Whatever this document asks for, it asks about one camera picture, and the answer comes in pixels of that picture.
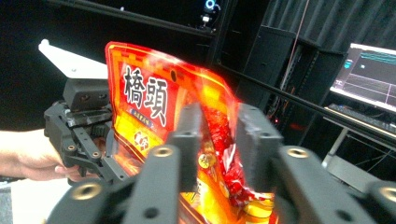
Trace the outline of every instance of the black plastic part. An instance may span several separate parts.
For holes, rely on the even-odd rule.
[[[109,105],[100,109],[84,110],[78,112],[71,112],[70,109],[66,109],[62,113],[62,119],[67,123],[67,126],[69,128],[100,123],[106,120],[110,120],[111,117],[112,113]]]
[[[44,113],[46,120],[46,128],[44,134],[49,138],[52,145],[59,152],[66,148],[64,152],[67,155],[74,155],[75,151],[69,148],[76,148],[72,138],[72,134],[64,121],[61,120],[61,115],[64,112],[63,104],[56,104],[47,109]]]
[[[117,142],[114,141],[114,130],[110,129],[106,137],[106,155],[113,155],[115,150],[117,150]]]
[[[236,145],[240,152],[247,184],[257,192],[272,190],[274,171],[270,164],[282,146],[282,136],[256,107],[240,104]]]
[[[111,130],[111,121],[108,121],[106,123],[94,125],[92,127],[91,135],[96,136],[96,137],[103,137],[103,138],[107,139],[107,135],[110,132],[110,130]]]
[[[178,223],[180,159],[174,146],[150,151],[122,224]]]
[[[98,179],[75,183],[54,207],[46,223],[101,223],[99,215],[102,215],[106,209],[108,193],[107,183]]]
[[[343,186],[323,169],[312,151],[302,147],[282,147],[276,171],[298,211],[296,223],[375,223]],[[281,205],[275,207],[287,209]]]
[[[374,182],[362,205],[378,223],[396,223],[396,183]]]
[[[64,99],[71,111],[95,109],[108,105],[107,80],[69,78],[64,86]]]
[[[138,175],[135,175],[127,178],[125,181],[111,185],[106,211],[103,214],[98,214],[98,216],[103,216],[101,224],[121,223],[131,203],[131,195],[134,191],[137,178]]]
[[[102,165],[102,173],[106,172],[109,175],[108,181],[111,181],[111,183],[120,183],[128,178],[128,175],[113,158],[109,156],[104,157],[102,159]]]
[[[73,133],[75,134],[82,150],[85,152],[85,156],[92,162],[99,162],[102,158],[102,152],[96,146],[96,144],[92,141],[91,137],[84,128],[75,128],[73,129]]]
[[[206,122],[199,104],[186,105],[180,112],[177,129],[170,133],[167,145],[180,149],[182,192],[193,191],[197,184],[197,153],[201,148]]]
[[[279,223],[297,223],[298,212],[294,204],[285,200],[281,195],[276,195],[275,204],[274,210],[279,215]]]

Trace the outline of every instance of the black wall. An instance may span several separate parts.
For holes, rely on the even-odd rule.
[[[202,12],[197,2],[96,2],[186,26],[197,25]],[[150,47],[197,64],[204,64],[210,43],[207,38],[45,1],[0,1],[0,130],[42,128],[44,111],[62,99],[66,78],[38,50],[44,38],[101,63],[109,41]]]

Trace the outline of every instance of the desk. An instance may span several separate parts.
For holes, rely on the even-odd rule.
[[[70,189],[67,179],[33,181],[29,179],[0,185],[1,206],[0,224],[43,224],[52,208]]]
[[[396,135],[395,134],[391,134],[391,133],[385,133],[382,130],[377,129],[374,126],[371,126],[370,124],[366,124],[364,122],[361,122],[359,120],[350,118],[346,115],[343,115],[341,113],[335,112],[333,110],[330,110],[328,107],[325,107],[325,109],[328,109],[329,111],[332,111],[333,113],[336,113],[340,116],[343,116],[346,119],[350,119],[354,122],[358,122],[360,125],[364,125],[368,128],[371,129],[375,129],[378,132],[384,133],[389,135],[389,137],[395,137],[396,139]],[[392,149],[394,151],[396,151],[396,148],[393,146],[390,146],[386,143],[383,143],[382,141],[378,141],[377,139],[368,136],[364,133],[361,133],[353,128],[348,128],[345,125],[340,124],[339,122],[337,122],[334,119],[328,119],[325,118],[326,120],[340,126],[343,128],[343,130],[340,132],[340,134],[338,135],[338,138],[335,140],[334,144],[332,145],[331,150],[327,153],[325,159],[322,162],[322,166],[328,170],[332,175],[334,175],[335,177],[337,177],[338,179],[344,181],[345,183],[347,183],[349,186],[351,186],[354,189],[357,189],[360,192],[366,193],[367,192],[367,188],[368,186],[375,181],[378,181],[379,179],[373,175],[368,174],[367,172],[365,172],[364,170],[360,169],[359,167],[354,166],[353,164],[351,164],[348,161],[343,160],[342,158],[336,156],[336,152],[338,150],[338,148],[340,147],[340,145],[342,144],[342,142],[344,141],[344,139],[346,138],[347,134],[349,132],[353,132],[356,133],[364,138],[369,139],[370,141],[376,142],[377,144],[384,146],[386,148]]]

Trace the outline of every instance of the cable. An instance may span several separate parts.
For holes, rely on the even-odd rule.
[[[362,164],[364,164],[364,163],[366,163],[366,162],[369,162],[369,161],[376,161],[376,160],[382,159],[382,158],[384,158],[385,156],[386,156],[386,155],[377,156],[377,157],[375,157],[375,158],[371,158],[370,160],[365,160],[365,161],[361,161],[361,162],[355,163],[354,165],[355,165],[355,166],[360,166],[360,165],[362,165]]]
[[[370,167],[370,169],[367,170],[367,173],[369,173],[371,170],[373,170],[373,168],[375,168],[382,160],[384,160],[384,159],[389,155],[390,152],[391,152],[391,149],[389,150],[389,152],[387,153],[387,155],[384,155],[384,157],[383,157],[381,160],[379,160],[379,161],[376,162],[372,167]]]
[[[300,35],[300,31],[301,31],[301,28],[302,28],[303,23],[304,23],[305,12],[308,9],[308,5],[309,5],[309,0],[306,1],[304,12],[303,12],[303,16],[301,17],[300,25],[298,27],[297,34],[296,34],[296,37],[294,39],[294,43],[293,43],[293,47],[291,49],[291,54],[290,54],[288,66],[286,67],[286,72],[285,72],[285,75],[283,76],[283,80],[282,80],[282,83],[281,83],[281,86],[280,86],[281,90],[283,88],[283,85],[285,84],[285,80],[287,79],[287,75],[290,73],[291,62],[293,61],[293,58],[295,57],[294,51],[295,51],[296,46],[297,46],[298,36]],[[273,104],[274,106],[271,106],[274,109],[270,108],[268,110],[268,112],[270,112],[270,111],[274,111],[274,112],[272,114],[270,114],[268,118],[271,118],[275,114],[275,112],[277,111],[277,108],[279,106],[279,101],[280,101],[279,97],[276,97],[275,98],[275,103]]]
[[[368,144],[368,143],[366,143],[366,142],[361,141],[359,138],[357,138],[357,137],[355,137],[355,136],[352,136],[351,134],[347,134],[346,137],[351,138],[351,139],[353,139],[353,140],[355,140],[355,141],[357,141],[357,142],[359,142],[359,143],[361,143],[361,144],[364,144],[364,145],[366,145],[367,147],[370,147],[370,148],[372,148],[372,149],[374,149],[374,150],[376,150],[376,151],[379,151],[379,152],[381,152],[381,153],[386,153],[385,151],[382,151],[381,149],[379,149],[379,148],[377,148],[377,147],[375,147],[375,146],[372,146],[372,145],[370,145],[370,144]]]

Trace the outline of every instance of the snack bag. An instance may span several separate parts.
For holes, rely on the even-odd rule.
[[[132,44],[106,46],[113,157],[128,175],[139,173],[149,150],[176,129],[184,105],[199,103],[209,141],[197,155],[195,192],[180,194],[180,223],[276,223],[272,193],[244,183],[233,141],[238,100],[224,80],[203,67]]]

